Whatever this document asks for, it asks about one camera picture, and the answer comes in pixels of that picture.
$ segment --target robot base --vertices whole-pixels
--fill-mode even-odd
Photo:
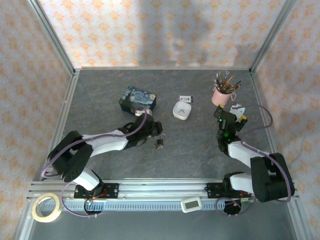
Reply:
[[[99,195],[93,195],[92,191],[86,190],[81,185],[76,185],[74,190],[74,199],[91,199],[93,197],[96,197],[98,199],[117,199],[118,193],[118,183],[104,183]]]

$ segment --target pencil cup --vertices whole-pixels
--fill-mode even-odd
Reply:
[[[218,91],[217,87],[214,87],[211,101],[216,106],[226,105],[230,97],[231,97],[231,100],[234,101],[237,95],[235,92],[223,94]]]

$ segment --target gray table surface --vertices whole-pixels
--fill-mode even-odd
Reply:
[[[64,135],[77,130],[95,135],[111,132],[134,122],[136,116],[123,112],[118,103],[128,86],[156,94],[155,121],[163,126],[166,140],[156,150],[157,138],[144,145],[122,151],[110,151],[92,157],[87,167],[103,179],[117,178],[223,178],[224,174],[250,169],[220,152],[216,140],[216,106],[211,102],[215,70],[81,70],[65,124]],[[257,99],[248,71],[231,71],[235,82],[242,81],[234,101],[256,104]],[[194,96],[189,118],[173,116],[180,95]],[[245,110],[248,123],[239,133],[263,125],[259,108]],[[264,129],[245,139],[248,144],[270,151]]]
[[[110,178],[222,178],[224,174],[250,170],[218,149],[216,107],[211,102],[214,70],[81,70],[67,117],[64,134],[102,134],[122,127],[136,117],[122,112],[118,100],[132,85],[155,93],[156,121],[166,134],[164,148],[154,149],[156,139],[140,147],[112,151],[90,159],[87,166],[103,179]],[[233,71],[242,80],[236,103],[256,104],[248,71]],[[190,117],[175,118],[179,95],[194,96]],[[263,124],[258,108],[245,112],[245,131]],[[266,132],[257,130],[246,142],[269,151]],[[295,240],[286,204],[256,203],[243,215],[220,216],[215,211],[108,212],[88,219],[63,211],[51,223],[34,222],[31,240]]]

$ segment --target masking tape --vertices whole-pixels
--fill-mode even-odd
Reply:
[[[49,199],[53,199],[55,202],[55,207],[54,210],[52,211],[52,213],[50,213],[48,216],[43,216],[41,214],[41,209],[39,206],[39,204],[41,204],[42,202],[44,202],[45,200],[49,200]],[[38,197],[33,206],[32,206],[32,217],[34,218],[34,220],[41,222],[41,223],[50,223],[54,220],[56,220],[61,212],[62,212],[62,203],[59,199],[59,197],[51,192],[45,193],[43,195],[41,195],[40,197]]]

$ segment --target clock face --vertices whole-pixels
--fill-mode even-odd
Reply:
[[[191,105],[184,102],[178,101],[173,108],[173,115],[180,119],[187,119],[191,111]]]

